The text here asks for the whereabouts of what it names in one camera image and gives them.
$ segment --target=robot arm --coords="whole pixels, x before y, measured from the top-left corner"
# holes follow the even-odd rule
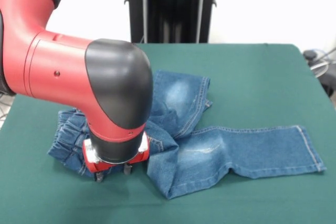
[[[152,105],[145,53],[130,42],[46,31],[60,0],[0,0],[0,91],[74,106],[107,164],[138,155]]]

